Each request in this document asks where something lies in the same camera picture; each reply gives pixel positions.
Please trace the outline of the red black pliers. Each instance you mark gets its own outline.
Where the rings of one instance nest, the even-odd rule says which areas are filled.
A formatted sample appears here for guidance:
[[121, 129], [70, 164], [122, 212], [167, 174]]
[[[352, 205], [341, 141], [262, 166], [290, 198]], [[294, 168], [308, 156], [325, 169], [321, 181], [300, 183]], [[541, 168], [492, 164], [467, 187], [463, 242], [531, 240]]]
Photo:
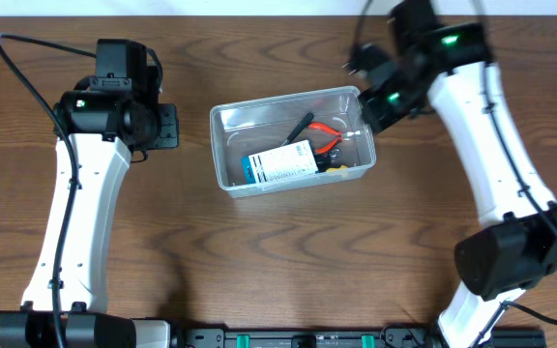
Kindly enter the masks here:
[[347, 140], [352, 140], [356, 136], [362, 134], [360, 130], [348, 130], [348, 131], [340, 131], [331, 128], [330, 126], [320, 123], [320, 122], [311, 122], [308, 125], [309, 131], [316, 131], [325, 134], [329, 137], [330, 142], [326, 145], [321, 147], [316, 147], [314, 149], [315, 155], [326, 155], [331, 150], [333, 150], [339, 143]]

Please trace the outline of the stubby yellow black screwdriver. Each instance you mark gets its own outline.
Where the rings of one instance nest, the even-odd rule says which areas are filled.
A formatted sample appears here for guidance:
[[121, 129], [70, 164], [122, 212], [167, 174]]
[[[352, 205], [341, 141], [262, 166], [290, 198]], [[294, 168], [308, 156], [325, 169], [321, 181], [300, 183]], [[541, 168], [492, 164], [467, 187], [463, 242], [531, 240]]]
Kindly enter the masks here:
[[329, 173], [346, 169], [348, 169], [348, 166], [345, 164], [319, 163], [317, 165], [318, 173]]

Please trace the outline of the black orange scraper tool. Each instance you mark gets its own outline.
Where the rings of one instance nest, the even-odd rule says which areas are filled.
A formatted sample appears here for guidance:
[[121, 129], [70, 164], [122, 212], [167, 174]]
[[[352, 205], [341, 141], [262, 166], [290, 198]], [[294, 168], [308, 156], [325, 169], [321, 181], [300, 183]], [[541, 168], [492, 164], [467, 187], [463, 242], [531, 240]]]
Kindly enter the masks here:
[[281, 143], [281, 146], [286, 146], [288, 144], [291, 144], [296, 137], [304, 130], [306, 129], [310, 123], [312, 122], [312, 120], [314, 119], [314, 114], [312, 112], [307, 113], [302, 119], [301, 121], [296, 125], [296, 127], [292, 130], [292, 132], [290, 132], [288, 134], [288, 136], [286, 137], [286, 139]]

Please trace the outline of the clear plastic container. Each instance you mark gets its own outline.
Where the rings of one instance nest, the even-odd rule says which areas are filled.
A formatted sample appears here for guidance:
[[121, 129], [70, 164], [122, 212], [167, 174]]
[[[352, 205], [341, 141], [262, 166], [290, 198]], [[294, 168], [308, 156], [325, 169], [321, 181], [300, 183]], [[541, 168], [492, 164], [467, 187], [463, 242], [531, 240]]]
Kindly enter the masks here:
[[[283, 95], [253, 101], [217, 105], [210, 112], [211, 143], [218, 183], [233, 198], [301, 189], [362, 177], [376, 162], [371, 128], [361, 116], [360, 91], [354, 86]], [[346, 170], [315, 173], [270, 183], [248, 184], [241, 159], [281, 147], [281, 143], [309, 112], [312, 122], [338, 131], [361, 131], [352, 140], [339, 143], [337, 159], [317, 159], [316, 164], [345, 164]], [[308, 140], [316, 147], [330, 142], [328, 136], [304, 129], [292, 143]]]

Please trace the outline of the white teal screwdriver box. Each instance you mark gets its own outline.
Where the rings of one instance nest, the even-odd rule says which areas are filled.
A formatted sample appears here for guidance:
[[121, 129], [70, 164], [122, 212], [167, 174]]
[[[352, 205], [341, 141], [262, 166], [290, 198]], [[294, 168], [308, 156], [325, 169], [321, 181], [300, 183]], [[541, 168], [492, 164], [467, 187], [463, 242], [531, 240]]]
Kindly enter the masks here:
[[308, 140], [245, 156], [241, 164], [248, 184], [270, 183], [318, 172]]

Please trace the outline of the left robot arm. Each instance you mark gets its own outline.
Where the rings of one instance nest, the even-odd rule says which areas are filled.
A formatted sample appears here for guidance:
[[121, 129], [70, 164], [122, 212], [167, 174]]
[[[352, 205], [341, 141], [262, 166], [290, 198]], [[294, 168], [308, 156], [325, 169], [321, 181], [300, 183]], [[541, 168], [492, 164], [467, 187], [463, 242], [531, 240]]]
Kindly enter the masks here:
[[134, 154], [179, 143], [173, 104], [159, 100], [156, 52], [100, 39], [93, 74], [48, 105], [56, 182], [41, 254], [17, 310], [0, 311], [1, 347], [179, 347], [164, 319], [108, 313], [107, 263], [114, 213]]

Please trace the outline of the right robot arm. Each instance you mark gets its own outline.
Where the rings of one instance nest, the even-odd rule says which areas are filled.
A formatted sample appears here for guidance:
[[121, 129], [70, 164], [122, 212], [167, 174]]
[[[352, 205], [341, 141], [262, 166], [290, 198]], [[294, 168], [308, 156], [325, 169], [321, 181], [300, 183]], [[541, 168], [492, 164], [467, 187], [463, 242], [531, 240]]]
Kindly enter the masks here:
[[494, 328], [557, 270], [557, 200], [531, 162], [508, 109], [486, 19], [442, 23], [428, 0], [394, 6], [391, 58], [355, 41], [347, 69], [364, 75], [363, 120], [381, 132], [432, 109], [468, 178], [480, 231], [454, 248], [460, 283], [419, 347], [537, 347], [539, 332]]

